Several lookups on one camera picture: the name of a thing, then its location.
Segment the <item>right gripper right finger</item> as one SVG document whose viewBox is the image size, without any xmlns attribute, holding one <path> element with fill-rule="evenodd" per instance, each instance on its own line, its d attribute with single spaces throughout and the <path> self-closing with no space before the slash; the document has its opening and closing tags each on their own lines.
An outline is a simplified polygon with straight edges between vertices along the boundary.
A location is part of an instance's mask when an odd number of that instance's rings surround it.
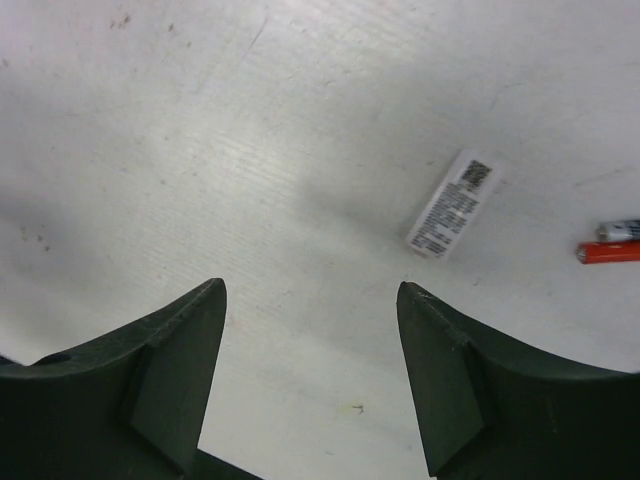
<svg viewBox="0 0 640 480">
<path fill-rule="evenodd" d="M 638 477 L 637 374 L 528 345 L 413 282 L 396 307 L 431 477 Z"/>
</svg>

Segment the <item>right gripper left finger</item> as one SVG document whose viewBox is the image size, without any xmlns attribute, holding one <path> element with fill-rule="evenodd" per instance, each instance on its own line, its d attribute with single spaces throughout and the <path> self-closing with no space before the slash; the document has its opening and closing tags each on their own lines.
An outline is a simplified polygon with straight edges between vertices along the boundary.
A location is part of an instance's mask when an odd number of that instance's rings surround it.
<svg viewBox="0 0 640 480">
<path fill-rule="evenodd" d="M 1 362 L 5 479 L 186 479 L 221 345 L 225 284 L 24 366 Z"/>
</svg>

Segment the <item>white battery cover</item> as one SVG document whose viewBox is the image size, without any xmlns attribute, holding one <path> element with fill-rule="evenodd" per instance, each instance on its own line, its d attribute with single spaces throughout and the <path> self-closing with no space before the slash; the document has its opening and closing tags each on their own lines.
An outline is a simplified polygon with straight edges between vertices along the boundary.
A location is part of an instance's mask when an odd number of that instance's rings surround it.
<svg viewBox="0 0 640 480">
<path fill-rule="evenodd" d="M 505 157 L 496 152 L 461 150 L 409 229 L 405 237 L 409 248 L 447 260 L 502 182 L 506 166 Z"/>
</svg>

